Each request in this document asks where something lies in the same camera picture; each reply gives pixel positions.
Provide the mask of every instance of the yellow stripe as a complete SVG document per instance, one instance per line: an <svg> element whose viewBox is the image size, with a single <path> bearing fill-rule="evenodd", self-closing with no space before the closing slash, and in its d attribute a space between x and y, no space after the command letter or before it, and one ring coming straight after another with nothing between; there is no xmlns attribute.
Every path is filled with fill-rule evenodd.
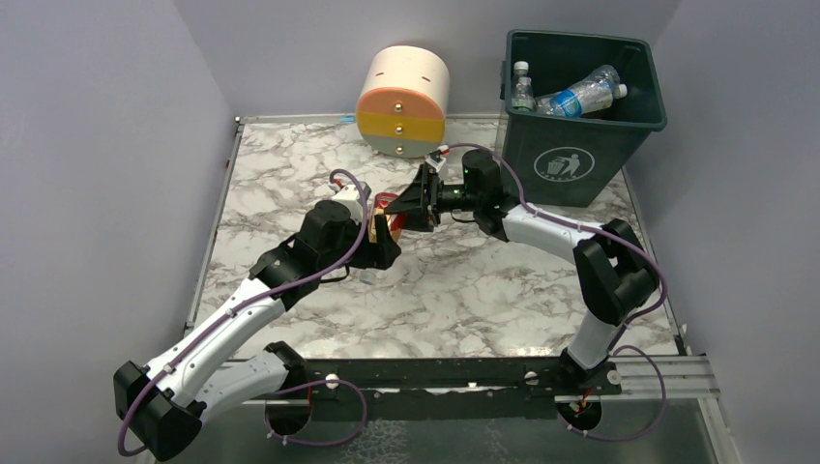
<svg viewBox="0 0 820 464"><path fill-rule="evenodd" d="M356 124L361 133L404 140L440 142L444 139L444 120L408 118L400 114L356 112ZM401 126L401 134L395 128Z"/></svg>

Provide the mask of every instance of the water bottle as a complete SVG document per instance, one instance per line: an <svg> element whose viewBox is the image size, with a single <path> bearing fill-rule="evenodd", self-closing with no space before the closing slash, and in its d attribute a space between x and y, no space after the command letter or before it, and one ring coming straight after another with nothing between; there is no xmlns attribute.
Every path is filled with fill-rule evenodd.
<svg viewBox="0 0 820 464"><path fill-rule="evenodd" d="M584 113L606 109L612 106L613 101L626 95L627 86L621 83L621 77L615 68L603 65L584 80L574 83L540 105L538 111L551 116L577 118Z"/></svg>
<svg viewBox="0 0 820 464"><path fill-rule="evenodd" d="M540 114L544 114L546 111L549 110L549 101L552 100L553 97L558 95L558 92L553 92L551 94L541 95L540 97L536 98L536 111Z"/></svg>
<svg viewBox="0 0 820 464"><path fill-rule="evenodd" d="M533 79L527 76L530 65L526 61L516 61L512 65L512 78L515 88L512 92L512 108L519 111L535 111L536 99L533 97Z"/></svg>

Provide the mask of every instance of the marble tabletop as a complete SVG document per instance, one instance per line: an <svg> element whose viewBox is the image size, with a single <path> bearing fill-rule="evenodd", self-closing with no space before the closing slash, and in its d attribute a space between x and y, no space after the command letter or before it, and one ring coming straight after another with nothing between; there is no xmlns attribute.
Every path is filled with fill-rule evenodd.
<svg viewBox="0 0 820 464"><path fill-rule="evenodd" d="M448 120L446 140L492 145L496 128L491 120ZM462 153L454 150L449 162L460 165ZM333 194L332 169L348 169L374 193L401 192L419 162L374 154L354 124L246 125L195 324L233 293L262 252L299 230L315 202ZM460 169L449 171L446 182L459 180ZM546 209L588 221L622 218L638 229L620 174L589 208ZM374 284L353 270L341 283L322 285L236 358L279 340L305 358L551 356L586 311L572 264L488 238L475 224L445 216L435 233L404 232L399 244L401 256ZM622 343L677 353L662 309L635 321Z"/></svg>

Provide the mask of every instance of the screw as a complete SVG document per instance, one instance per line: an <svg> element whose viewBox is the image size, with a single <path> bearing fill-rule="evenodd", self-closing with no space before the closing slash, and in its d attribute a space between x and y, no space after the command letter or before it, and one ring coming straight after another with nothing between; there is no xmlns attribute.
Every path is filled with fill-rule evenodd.
<svg viewBox="0 0 820 464"><path fill-rule="evenodd" d="M527 385L537 385L538 384L538 374L533 372L532 370L524 374L525 384Z"/></svg>
<svg viewBox="0 0 820 464"><path fill-rule="evenodd" d="M328 376L327 376L327 377L325 377L325 380L338 380L338 376L337 376L337 375L335 375L335 374L328 374ZM333 390L333 389L335 389L336 387L338 387L338 384L337 384L337 383L334 383L334 382L328 382L328 383L327 383L327 384L325 384L325 385L327 385L327 386L328 386L328 388L329 388L329 389L331 389L331 390Z"/></svg>
<svg viewBox="0 0 820 464"><path fill-rule="evenodd" d="M606 380L612 385L621 385L621 373L617 370L610 370L606 373Z"/></svg>

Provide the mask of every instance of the green trash bin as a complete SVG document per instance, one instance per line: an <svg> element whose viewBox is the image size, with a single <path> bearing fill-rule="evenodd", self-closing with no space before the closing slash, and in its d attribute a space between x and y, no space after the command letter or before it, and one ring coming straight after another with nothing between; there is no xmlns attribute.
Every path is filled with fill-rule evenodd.
<svg viewBox="0 0 820 464"><path fill-rule="evenodd" d="M601 65L611 65L629 92L581 118L544 116L511 106L513 63L526 61L537 97L559 92ZM666 126L658 77L647 43L588 34L514 30L502 65L504 159L534 203L586 207L646 140ZM505 189L515 194L512 177Z"/></svg>

